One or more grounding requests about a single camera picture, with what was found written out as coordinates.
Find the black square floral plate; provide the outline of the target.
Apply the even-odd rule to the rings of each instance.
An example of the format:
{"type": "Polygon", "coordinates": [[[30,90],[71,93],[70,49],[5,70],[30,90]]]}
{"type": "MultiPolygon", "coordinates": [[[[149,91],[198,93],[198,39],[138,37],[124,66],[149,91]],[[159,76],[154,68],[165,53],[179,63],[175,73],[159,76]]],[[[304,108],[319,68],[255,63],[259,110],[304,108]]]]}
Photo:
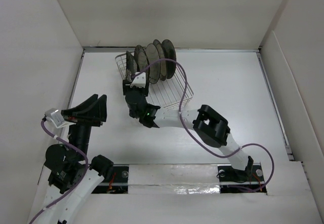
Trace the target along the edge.
{"type": "Polygon", "coordinates": [[[129,51],[126,51],[126,75],[125,75],[126,80],[131,82],[136,72],[137,72],[136,60],[129,51]]]}

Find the dark patterned rim plate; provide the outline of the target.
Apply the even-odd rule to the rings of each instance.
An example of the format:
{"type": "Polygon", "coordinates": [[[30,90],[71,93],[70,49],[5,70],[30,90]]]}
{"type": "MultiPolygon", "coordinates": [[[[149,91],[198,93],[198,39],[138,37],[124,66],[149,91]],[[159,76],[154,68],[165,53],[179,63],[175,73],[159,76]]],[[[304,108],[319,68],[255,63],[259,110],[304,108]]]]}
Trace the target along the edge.
{"type": "Polygon", "coordinates": [[[145,50],[141,45],[137,45],[135,47],[134,58],[137,62],[139,72],[141,72],[149,65],[145,50]]]}

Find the cream plate with tree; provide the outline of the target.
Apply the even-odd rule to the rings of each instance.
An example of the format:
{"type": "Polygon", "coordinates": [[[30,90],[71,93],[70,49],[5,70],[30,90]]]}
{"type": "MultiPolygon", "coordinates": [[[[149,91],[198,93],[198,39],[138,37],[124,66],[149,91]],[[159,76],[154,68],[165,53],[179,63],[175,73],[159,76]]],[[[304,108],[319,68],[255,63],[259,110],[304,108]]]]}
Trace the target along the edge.
{"type": "Polygon", "coordinates": [[[160,78],[160,62],[157,62],[157,60],[160,59],[158,49],[153,43],[151,43],[147,45],[145,53],[150,65],[149,82],[151,84],[156,84],[160,78]]]}

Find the brown rimmed cream plate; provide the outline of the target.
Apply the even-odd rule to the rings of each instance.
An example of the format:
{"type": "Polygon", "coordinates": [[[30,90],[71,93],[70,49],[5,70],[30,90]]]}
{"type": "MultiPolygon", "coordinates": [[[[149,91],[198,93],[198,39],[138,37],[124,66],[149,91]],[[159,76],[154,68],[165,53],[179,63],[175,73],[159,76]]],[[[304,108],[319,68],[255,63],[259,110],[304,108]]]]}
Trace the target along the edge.
{"type": "MultiPolygon", "coordinates": [[[[163,59],[165,58],[164,50],[162,48],[161,42],[157,39],[153,41],[153,44],[156,46],[158,53],[159,53],[159,58],[163,59]]],[[[166,61],[162,60],[160,61],[160,76],[159,79],[161,81],[165,81],[167,79],[167,65],[166,61]]]]}

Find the grey reindeer plate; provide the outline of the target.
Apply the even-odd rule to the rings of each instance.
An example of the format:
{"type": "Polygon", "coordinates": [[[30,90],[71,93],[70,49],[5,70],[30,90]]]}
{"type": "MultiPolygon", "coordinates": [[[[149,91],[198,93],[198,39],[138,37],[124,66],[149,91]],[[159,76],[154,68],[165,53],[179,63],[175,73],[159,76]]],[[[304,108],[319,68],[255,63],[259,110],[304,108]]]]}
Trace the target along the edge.
{"type": "MultiPolygon", "coordinates": [[[[176,61],[176,51],[173,43],[169,39],[165,39],[162,42],[165,58],[176,61]]],[[[167,79],[171,79],[176,71],[176,64],[172,61],[166,61],[167,65],[167,79]]]]}

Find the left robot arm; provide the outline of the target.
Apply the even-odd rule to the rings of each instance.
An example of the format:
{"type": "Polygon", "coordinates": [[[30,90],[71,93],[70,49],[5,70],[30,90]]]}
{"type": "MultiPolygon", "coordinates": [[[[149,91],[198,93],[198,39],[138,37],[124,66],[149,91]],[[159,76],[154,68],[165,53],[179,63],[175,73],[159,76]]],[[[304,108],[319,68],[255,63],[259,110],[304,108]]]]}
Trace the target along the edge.
{"type": "Polygon", "coordinates": [[[72,223],[92,191],[112,178],[111,160],[87,157],[91,129],[106,120],[106,95],[94,94],[76,107],[45,112],[41,127],[57,144],[46,150],[48,187],[43,207],[30,223],[72,223]]]}

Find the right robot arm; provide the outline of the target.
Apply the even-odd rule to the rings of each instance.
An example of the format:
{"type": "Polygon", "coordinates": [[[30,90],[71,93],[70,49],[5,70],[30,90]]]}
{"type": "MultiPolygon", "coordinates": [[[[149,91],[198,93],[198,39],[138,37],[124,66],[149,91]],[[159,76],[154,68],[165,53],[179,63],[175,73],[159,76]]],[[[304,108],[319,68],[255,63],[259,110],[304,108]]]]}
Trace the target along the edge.
{"type": "Polygon", "coordinates": [[[195,132],[204,145],[217,148],[227,158],[235,177],[245,180],[252,175],[253,159],[242,151],[230,133],[228,121],[210,106],[203,104],[196,110],[182,112],[149,104],[148,87],[137,87],[123,80],[123,95],[130,117],[138,119],[147,128],[174,127],[195,132]]]}

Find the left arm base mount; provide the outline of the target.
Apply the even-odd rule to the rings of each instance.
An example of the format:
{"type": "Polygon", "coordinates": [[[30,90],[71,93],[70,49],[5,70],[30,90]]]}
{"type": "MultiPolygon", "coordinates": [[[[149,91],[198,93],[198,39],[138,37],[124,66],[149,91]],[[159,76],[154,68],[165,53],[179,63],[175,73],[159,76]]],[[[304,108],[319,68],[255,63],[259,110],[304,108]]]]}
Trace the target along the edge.
{"type": "Polygon", "coordinates": [[[92,194],[127,194],[129,165],[115,165],[111,176],[101,182],[92,194]]]}

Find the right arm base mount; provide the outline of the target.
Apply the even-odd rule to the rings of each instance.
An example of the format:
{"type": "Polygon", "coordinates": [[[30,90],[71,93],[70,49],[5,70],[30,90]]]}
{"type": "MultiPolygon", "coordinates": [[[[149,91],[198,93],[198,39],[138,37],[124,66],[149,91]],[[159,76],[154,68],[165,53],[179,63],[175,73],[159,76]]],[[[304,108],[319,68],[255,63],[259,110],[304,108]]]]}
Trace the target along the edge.
{"type": "Polygon", "coordinates": [[[261,165],[255,164],[251,157],[244,171],[230,165],[219,165],[217,168],[221,194],[267,193],[261,165]]]}

